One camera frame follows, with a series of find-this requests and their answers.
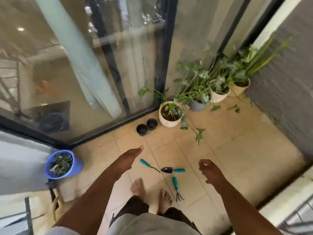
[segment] foot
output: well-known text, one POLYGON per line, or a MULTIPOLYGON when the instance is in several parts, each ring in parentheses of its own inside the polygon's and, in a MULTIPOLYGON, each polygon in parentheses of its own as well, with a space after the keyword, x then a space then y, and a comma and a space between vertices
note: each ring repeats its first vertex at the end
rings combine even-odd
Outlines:
POLYGON ((134 196, 139 196, 142 200, 146 197, 146 191, 145 186, 143 185, 142 178, 138 178, 134 181, 134 183, 131 185, 131 193, 134 196))
POLYGON ((171 200, 170 194, 167 191, 161 189, 157 214, 164 214, 166 210, 171 207, 172 203, 173 201, 171 200))

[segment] hand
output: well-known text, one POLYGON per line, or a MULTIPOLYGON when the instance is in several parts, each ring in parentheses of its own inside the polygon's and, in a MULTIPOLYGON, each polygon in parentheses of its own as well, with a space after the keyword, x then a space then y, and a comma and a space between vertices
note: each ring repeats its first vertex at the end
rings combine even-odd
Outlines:
POLYGON ((212 184, 214 187, 227 181, 218 166, 209 159, 201 159, 199 161, 199 170, 207 178, 206 183, 212 184))
POLYGON ((138 157, 142 151, 142 145, 137 149, 129 149, 112 163, 114 170, 118 173, 117 179, 119 179, 124 172, 131 169, 131 165, 134 163, 135 158, 138 157))

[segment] forearm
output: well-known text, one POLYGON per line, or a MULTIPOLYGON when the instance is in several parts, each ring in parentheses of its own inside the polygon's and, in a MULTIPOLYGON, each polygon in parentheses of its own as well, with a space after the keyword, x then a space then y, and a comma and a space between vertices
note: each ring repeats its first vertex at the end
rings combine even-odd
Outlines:
POLYGON ((55 226, 68 227, 81 235, 96 235, 114 183, 120 176, 115 164, 110 165, 55 226))
POLYGON ((282 235, 226 179, 215 186, 237 235, 282 235))

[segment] dark pants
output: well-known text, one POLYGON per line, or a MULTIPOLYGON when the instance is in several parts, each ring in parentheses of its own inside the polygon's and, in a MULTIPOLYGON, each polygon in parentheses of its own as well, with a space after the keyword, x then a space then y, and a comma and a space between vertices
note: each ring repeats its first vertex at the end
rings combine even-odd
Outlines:
MULTIPOLYGON (((110 222, 110 226, 114 223, 114 221, 118 217, 122 216, 123 214, 133 214, 133 215, 139 216, 143 213, 148 213, 148 210, 149 210, 149 205, 143 202, 143 200, 140 199, 138 196, 132 196, 127 201, 126 205, 124 205, 124 207, 119 211, 119 213, 115 217, 113 215, 112 220, 110 222)), ((173 220, 184 222, 188 224, 190 227, 192 227, 193 229, 195 229, 197 232, 199 232, 196 225, 193 222, 191 222, 180 210, 176 208, 171 207, 168 210, 166 210, 164 214, 158 214, 158 215, 166 217, 166 218, 170 218, 173 220)))

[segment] green tool handle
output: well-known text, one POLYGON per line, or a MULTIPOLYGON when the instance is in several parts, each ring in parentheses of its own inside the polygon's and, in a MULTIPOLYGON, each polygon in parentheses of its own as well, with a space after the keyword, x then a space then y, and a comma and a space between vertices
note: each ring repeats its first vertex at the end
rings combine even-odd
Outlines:
POLYGON ((144 165, 146 165, 147 167, 150 167, 149 163, 147 163, 144 159, 140 159, 140 162, 144 165))
POLYGON ((178 191, 178 184, 177 184, 176 177, 173 177, 173 182, 174 182, 174 186, 175 186, 176 191, 178 191))
POLYGON ((185 169, 173 169, 173 172, 185 172, 185 169))

